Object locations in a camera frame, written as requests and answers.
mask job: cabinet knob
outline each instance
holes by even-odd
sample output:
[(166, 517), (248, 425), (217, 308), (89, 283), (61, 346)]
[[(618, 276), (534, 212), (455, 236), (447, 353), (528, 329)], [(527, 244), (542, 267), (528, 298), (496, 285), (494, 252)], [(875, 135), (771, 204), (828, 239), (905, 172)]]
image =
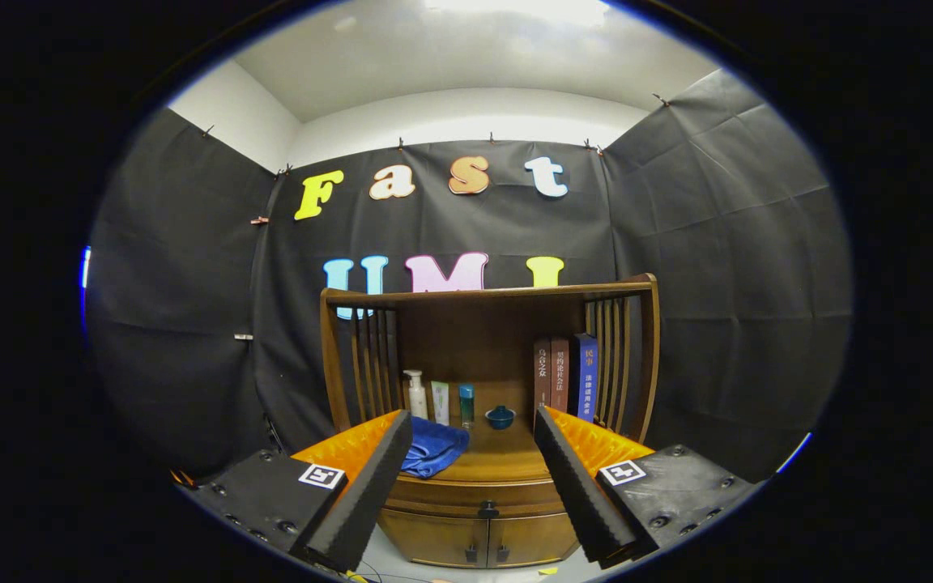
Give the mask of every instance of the cabinet knob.
[(481, 502), (481, 509), (478, 510), (477, 516), (482, 517), (482, 519), (493, 519), (499, 516), (499, 510), (496, 510), (496, 502), (491, 500)]

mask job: pump bottle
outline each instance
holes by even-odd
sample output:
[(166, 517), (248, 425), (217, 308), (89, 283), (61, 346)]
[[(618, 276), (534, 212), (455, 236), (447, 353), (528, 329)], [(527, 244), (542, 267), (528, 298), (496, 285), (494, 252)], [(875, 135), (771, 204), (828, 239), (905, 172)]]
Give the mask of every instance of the pump bottle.
[(427, 418), (427, 391), (423, 388), (420, 376), (421, 370), (403, 370), (408, 375), (408, 410), (412, 416)]

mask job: black backdrop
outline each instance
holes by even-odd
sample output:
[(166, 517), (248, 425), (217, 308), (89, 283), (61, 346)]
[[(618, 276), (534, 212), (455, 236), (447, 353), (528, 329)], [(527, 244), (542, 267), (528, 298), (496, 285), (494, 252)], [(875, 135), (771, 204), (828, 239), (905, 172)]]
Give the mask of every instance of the black backdrop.
[[(463, 155), (488, 159), (479, 194), (449, 191)], [(523, 164), (541, 155), (563, 167), (566, 195), (536, 189)], [(412, 169), (415, 192), (369, 197), (373, 174), (394, 164)], [(343, 180), (321, 213), (295, 220), (306, 178), (334, 170)], [(259, 214), (269, 224), (249, 224)], [(111, 182), (92, 248), (90, 337), (114, 401), (164, 460), (194, 473), (259, 446), (262, 409), (290, 450), (332, 435), (318, 340), (332, 259), (355, 263), (347, 283), (360, 291), (371, 255), (388, 258), (384, 292), (411, 291), (415, 255), (449, 276), (460, 255), (485, 253), (486, 288), (529, 287), (532, 256), (563, 259), (559, 284), (655, 273), (662, 368), (647, 442), (689, 444), (750, 480), (815, 423), (851, 315), (832, 189), (780, 116), (721, 71), (603, 155), (431, 143), (272, 177), (163, 111)]]

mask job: tube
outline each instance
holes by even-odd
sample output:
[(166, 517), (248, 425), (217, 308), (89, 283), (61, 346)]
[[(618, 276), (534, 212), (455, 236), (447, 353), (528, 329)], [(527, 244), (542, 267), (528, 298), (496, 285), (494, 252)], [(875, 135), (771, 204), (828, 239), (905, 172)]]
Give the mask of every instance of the tube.
[(430, 396), (434, 401), (434, 422), (449, 424), (449, 384), (443, 381), (430, 381)]

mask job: blue book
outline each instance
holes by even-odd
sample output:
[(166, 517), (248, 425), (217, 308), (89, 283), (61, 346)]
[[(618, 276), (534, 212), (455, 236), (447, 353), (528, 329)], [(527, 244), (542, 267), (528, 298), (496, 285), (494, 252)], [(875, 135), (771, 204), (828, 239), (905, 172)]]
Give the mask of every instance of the blue book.
[(571, 388), (567, 412), (592, 423), (599, 386), (599, 344), (588, 334), (571, 336)]

